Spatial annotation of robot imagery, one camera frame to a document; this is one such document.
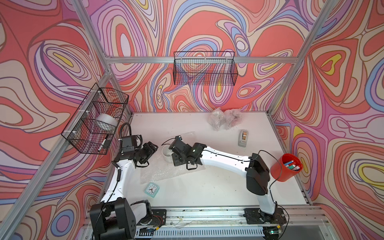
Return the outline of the white mug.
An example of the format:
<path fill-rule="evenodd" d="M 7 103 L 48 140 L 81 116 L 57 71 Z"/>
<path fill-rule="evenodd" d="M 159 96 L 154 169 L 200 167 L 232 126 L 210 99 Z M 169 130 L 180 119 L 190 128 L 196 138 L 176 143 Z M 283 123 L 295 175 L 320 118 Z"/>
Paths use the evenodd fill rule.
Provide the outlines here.
<path fill-rule="evenodd" d="M 162 148 L 162 156 L 165 162 L 170 164 L 173 163 L 172 154 L 173 154 L 173 151 L 169 149 L 169 145 L 164 145 Z"/>

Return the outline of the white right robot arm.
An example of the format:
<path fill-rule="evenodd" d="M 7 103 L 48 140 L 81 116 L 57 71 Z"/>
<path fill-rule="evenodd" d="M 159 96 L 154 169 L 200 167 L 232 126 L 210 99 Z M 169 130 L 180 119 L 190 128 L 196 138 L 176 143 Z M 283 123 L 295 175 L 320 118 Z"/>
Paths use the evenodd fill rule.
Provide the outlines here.
<path fill-rule="evenodd" d="M 190 146 L 183 142 L 181 136 L 176 136 L 168 149 L 176 167 L 185 165 L 190 171 L 197 169 L 198 165 L 213 166 L 244 177 L 247 190 L 257 196 L 260 211 L 270 216 L 276 212 L 277 204 L 269 191 L 270 169 L 259 154 L 238 156 L 201 143 Z"/>

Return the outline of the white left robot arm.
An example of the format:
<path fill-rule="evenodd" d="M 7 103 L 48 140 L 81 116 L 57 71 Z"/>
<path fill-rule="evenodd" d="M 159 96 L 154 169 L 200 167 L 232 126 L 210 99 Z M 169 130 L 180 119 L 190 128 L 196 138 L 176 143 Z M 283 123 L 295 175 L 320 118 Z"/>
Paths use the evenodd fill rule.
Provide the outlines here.
<path fill-rule="evenodd" d="M 129 203 L 128 181 L 138 167 L 147 167 L 149 158 L 158 150 L 152 142 L 140 148 L 121 147 L 111 164 L 114 174 L 102 200 L 91 207 L 90 219 L 95 240 L 133 240 L 137 225 L 153 223 L 148 200 Z"/>

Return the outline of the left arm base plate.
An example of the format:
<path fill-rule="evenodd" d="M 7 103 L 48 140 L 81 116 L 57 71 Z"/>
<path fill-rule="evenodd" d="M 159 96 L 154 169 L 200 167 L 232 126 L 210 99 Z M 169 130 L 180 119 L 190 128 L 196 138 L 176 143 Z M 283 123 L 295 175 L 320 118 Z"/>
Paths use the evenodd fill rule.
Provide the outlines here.
<path fill-rule="evenodd" d="M 152 218 L 140 220 L 138 226 L 155 226 L 162 227 L 166 224 L 167 210 L 166 209 L 155 209 L 152 210 Z"/>

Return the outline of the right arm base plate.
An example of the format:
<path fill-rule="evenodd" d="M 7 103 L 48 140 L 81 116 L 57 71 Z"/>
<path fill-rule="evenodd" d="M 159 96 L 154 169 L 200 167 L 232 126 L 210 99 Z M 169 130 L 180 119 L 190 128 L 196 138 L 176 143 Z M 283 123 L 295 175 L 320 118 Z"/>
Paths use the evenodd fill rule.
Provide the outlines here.
<path fill-rule="evenodd" d="M 259 208 L 246 208 L 243 214 L 248 225 L 284 225 L 286 216 L 282 208 L 276 208 L 273 214 L 264 213 Z"/>

